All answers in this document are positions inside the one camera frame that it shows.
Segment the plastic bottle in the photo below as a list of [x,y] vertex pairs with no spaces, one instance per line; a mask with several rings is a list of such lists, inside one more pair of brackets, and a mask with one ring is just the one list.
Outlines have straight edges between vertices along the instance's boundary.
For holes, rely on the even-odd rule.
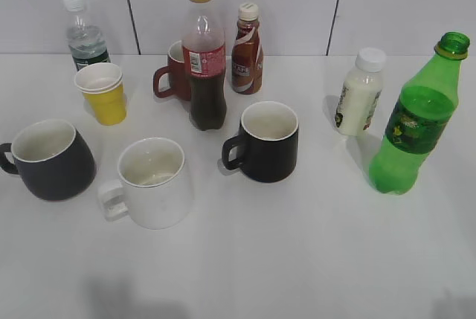
[[219,129],[226,116],[225,31],[213,11],[213,0],[190,0],[182,36],[192,119],[202,131]]
[[433,58],[403,85],[382,146],[369,167],[370,181],[378,191],[403,194],[415,184],[420,166],[458,105],[460,63],[468,47],[467,36],[446,33]]
[[231,83],[240,94],[254,94],[261,88],[263,48],[258,28],[259,9],[255,3],[239,6],[237,40],[231,53]]
[[376,48],[358,52],[356,66],[347,74],[335,111],[335,126],[343,135],[360,135],[370,126],[383,87],[385,53]]
[[66,36],[76,69],[96,62],[111,62],[99,27],[91,23],[84,0],[63,0],[70,14]]

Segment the green plastic bottle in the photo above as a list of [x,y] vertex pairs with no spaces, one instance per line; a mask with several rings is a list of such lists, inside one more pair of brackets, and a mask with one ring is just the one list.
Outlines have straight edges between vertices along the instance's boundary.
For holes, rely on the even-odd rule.
[[458,106],[460,63],[468,47],[466,35],[446,33],[431,60],[403,85],[382,146],[369,166],[370,182],[381,193],[403,194],[415,184],[418,169]]

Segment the white mug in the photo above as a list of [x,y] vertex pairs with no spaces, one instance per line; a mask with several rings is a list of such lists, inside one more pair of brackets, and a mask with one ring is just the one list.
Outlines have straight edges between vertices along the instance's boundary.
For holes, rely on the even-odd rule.
[[184,150],[167,138],[145,138],[122,152],[120,180],[101,185],[97,197],[104,217],[114,221],[127,213],[153,230],[169,228],[190,212],[193,191]]

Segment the white table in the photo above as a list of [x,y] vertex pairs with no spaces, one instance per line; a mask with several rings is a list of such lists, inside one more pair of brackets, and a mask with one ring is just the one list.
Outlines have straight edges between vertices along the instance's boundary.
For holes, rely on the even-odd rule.
[[[0,318],[467,319],[476,318],[476,59],[462,64],[460,107],[415,187],[377,193],[362,164],[379,145],[402,84],[428,57],[389,57],[368,135],[332,127],[353,57],[266,57],[263,89],[225,85],[219,131],[200,132],[187,105],[152,95],[165,57],[116,56],[128,116],[101,126],[72,83],[69,55],[1,55],[0,142],[49,117],[70,120],[98,164],[92,186],[65,202],[31,195],[0,173]],[[260,184],[225,172],[223,142],[258,100],[300,118],[297,167]],[[115,178],[128,144],[178,141],[190,164],[192,213],[164,231],[129,217],[106,222],[95,193]]]

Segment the stacked cups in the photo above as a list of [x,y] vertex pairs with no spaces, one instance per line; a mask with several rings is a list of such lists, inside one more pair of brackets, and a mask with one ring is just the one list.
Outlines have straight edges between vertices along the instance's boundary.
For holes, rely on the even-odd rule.
[[108,62],[86,66],[77,72],[74,84],[91,105],[99,123],[111,126],[126,118],[122,71],[119,66]]

